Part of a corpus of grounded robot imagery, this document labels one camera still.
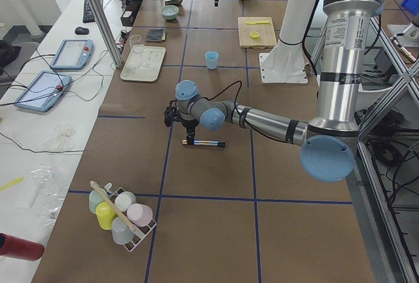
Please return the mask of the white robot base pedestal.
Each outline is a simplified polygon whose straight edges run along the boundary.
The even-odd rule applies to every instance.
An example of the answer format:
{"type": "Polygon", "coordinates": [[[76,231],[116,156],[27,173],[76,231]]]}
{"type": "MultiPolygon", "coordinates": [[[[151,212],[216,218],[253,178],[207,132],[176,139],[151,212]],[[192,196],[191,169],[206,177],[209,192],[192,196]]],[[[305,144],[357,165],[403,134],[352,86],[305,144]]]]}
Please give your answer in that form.
{"type": "Polygon", "coordinates": [[[278,44],[270,53],[260,53],[263,83],[308,82],[302,51],[304,33],[316,0],[288,0],[278,44]]]}

